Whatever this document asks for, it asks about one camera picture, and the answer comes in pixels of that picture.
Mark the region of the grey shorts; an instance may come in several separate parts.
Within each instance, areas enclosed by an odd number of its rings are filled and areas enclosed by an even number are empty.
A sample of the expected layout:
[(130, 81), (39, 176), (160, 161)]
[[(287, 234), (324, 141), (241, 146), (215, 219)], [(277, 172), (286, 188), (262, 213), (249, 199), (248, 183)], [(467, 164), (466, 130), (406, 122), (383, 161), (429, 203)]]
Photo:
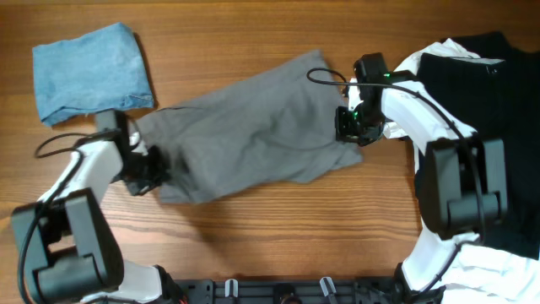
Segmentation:
[(338, 89), (312, 83), (319, 50), (221, 90), (140, 118), (143, 140), (163, 155), (170, 175), (160, 189), (166, 204), (209, 203), (262, 183), (311, 182), (356, 165), (356, 144), (339, 142), (334, 116)]

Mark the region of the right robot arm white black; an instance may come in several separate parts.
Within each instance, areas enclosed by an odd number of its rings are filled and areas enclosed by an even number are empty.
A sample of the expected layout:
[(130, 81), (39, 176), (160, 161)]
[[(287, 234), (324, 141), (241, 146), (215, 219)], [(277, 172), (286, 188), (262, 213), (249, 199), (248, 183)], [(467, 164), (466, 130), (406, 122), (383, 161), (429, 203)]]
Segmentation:
[(397, 288), (409, 297), (433, 294), (461, 249), (483, 245), (487, 226), (506, 214), (504, 145), (481, 139), (411, 72), (389, 71), (380, 53), (363, 55), (354, 72), (354, 81), (341, 83), (349, 104), (336, 110), (336, 137), (366, 146), (394, 122), (418, 147), (423, 162), (416, 195), (424, 228), (397, 268)]

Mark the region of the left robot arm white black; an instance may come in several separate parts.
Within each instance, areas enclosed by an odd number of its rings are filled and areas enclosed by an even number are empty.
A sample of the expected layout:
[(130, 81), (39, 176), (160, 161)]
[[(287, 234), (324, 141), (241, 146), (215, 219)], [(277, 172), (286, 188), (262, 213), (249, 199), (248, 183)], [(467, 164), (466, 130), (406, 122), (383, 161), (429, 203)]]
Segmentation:
[(18, 288), (26, 303), (182, 303), (185, 297), (160, 266), (123, 259), (100, 208), (110, 184), (133, 196), (161, 185), (159, 150), (131, 133), (128, 115), (96, 114), (96, 133), (80, 133), (71, 161), (37, 202), (11, 215), (19, 250)]

